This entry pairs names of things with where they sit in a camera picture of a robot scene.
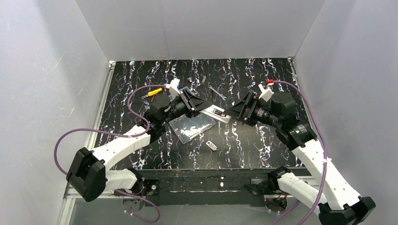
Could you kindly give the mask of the white remote control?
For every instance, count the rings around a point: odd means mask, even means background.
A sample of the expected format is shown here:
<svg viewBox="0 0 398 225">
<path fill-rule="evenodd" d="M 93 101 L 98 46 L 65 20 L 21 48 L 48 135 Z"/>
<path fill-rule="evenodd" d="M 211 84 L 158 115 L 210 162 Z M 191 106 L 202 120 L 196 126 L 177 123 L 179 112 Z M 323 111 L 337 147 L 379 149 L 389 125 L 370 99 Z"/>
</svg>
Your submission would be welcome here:
<svg viewBox="0 0 398 225">
<path fill-rule="evenodd" d="M 215 106 L 215 105 L 211 105 L 211 106 L 207 107 L 206 109 L 201 110 L 200 113 L 204 113 L 205 115 L 213 118 L 214 120 L 217 120 L 217 121 L 225 123 L 225 124 L 229 123 L 229 121 L 231 119 L 231 117 L 229 115 L 226 115 L 224 113 L 224 109 L 222 109 L 218 106 Z"/>
</svg>

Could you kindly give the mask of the white remote battery cover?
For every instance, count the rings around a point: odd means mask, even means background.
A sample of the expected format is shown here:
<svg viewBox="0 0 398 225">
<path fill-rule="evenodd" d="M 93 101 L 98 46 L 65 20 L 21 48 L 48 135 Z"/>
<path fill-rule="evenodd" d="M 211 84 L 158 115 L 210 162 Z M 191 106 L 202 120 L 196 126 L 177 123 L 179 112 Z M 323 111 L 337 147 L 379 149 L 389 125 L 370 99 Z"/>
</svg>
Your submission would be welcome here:
<svg viewBox="0 0 398 225">
<path fill-rule="evenodd" d="M 211 141 L 207 141 L 206 145 L 211 149 L 211 151 L 217 151 L 217 146 Z"/>
</svg>

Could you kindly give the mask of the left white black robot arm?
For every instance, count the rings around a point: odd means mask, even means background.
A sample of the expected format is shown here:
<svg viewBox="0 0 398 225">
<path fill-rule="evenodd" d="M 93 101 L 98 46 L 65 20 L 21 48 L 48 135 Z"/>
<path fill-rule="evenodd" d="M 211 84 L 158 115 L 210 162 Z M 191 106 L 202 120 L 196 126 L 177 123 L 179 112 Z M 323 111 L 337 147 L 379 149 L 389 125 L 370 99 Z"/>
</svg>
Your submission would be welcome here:
<svg viewBox="0 0 398 225">
<path fill-rule="evenodd" d="M 124 189 L 140 193 L 144 177 L 137 170 L 128 168 L 113 171 L 111 168 L 128 155 L 159 139 L 165 133 L 166 124 L 172 120 L 183 115 L 196 117 L 212 105 L 187 90 L 179 92 L 173 99 L 166 94 L 156 96 L 144 118 L 123 137 L 92 150 L 78 150 L 67 173 L 67 181 L 87 202 L 97 199 L 108 190 Z"/>
</svg>

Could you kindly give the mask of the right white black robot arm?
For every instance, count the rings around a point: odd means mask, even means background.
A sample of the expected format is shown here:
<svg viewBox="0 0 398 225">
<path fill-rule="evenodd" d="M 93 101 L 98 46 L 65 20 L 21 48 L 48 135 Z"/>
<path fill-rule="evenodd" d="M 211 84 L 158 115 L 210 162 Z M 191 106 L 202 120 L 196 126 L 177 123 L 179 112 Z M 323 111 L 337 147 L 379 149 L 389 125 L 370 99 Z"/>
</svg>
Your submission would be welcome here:
<svg viewBox="0 0 398 225">
<path fill-rule="evenodd" d="M 376 207 L 369 196 L 361 196 L 325 157 L 310 124 L 296 117 L 297 104 L 290 94 L 266 91 L 247 95 L 225 114 L 249 126 L 262 123 L 275 128 L 285 144 L 307 168 L 319 188 L 314 188 L 281 167 L 268 174 L 273 187 L 293 195 L 318 216 L 323 225 L 357 225 Z"/>
</svg>

